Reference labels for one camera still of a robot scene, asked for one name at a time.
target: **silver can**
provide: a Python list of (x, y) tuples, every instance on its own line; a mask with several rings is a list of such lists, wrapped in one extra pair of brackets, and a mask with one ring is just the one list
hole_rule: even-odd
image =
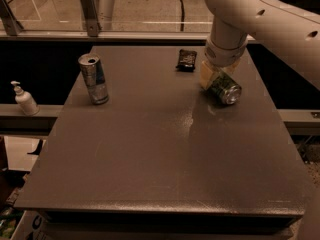
[(109, 95), (99, 56), (94, 53), (84, 54), (78, 62), (91, 102), (95, 105), (107, 102)]
[(219, 76), (212, 82), (210, 89), (226, 105), (236, 103), (241, 96), (241, 86), (227, 73), (220, 70)]

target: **floor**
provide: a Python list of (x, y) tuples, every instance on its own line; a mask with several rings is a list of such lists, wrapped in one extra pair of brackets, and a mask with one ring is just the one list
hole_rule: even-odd
[[(84, 28), (79, 0), (7, 1), (26, 30), (79, 31)], [(212, 18), (204, 0), (116, 0), (112, 27), (113, 31), (209, 32)], [(304, 138), (295, 142), (306, 158), (311, 179), (319, 187), (318, 140), (307, 145), (304, 145)], [(298, 226), (299, 222), (292, 226), (295, 232)]]

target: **pump bottle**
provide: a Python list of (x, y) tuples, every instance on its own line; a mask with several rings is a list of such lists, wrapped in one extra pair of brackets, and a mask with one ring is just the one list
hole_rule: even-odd
[(19, 82), (12, 81), (11, 84), (14, 86), (14, 91), (16, 92), (15, 100), (20, 105), (22, 111), (27, 116), (37, 114), (40, 110), (40, 107), (35, 102), (31, 94), (22, 90), (22, 88), (19, 86)]

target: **table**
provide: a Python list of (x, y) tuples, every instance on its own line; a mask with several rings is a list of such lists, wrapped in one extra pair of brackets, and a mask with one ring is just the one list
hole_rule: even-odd
[(270, 236), (302, 217), (314, 187), (247, 52), (223, 107), (199, 85), (202, 46), (92, 51), (110, 100), (92, 105), (79, 76), (17, 208), (112, 232)]

